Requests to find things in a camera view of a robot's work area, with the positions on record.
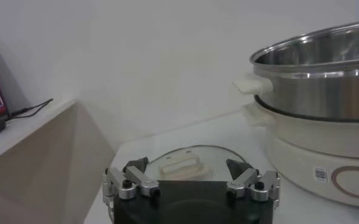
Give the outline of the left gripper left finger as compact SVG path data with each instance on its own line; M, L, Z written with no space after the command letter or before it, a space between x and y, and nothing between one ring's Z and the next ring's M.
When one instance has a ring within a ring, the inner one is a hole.
M104 200L118 196L122 200L132 200L139 192L149 198L160 196L160 184L144 174L148 159L146 157L130 161L119 170L115 167L106 168L102 174L102 194Z

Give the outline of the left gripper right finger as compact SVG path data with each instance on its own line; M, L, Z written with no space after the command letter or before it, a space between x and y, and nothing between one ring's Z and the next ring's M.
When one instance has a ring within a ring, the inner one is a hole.
M280 202L280 175L268 170L261 174L249 163L226 160L232 181L227 183L227 192L234 199L250 197L253 201Z

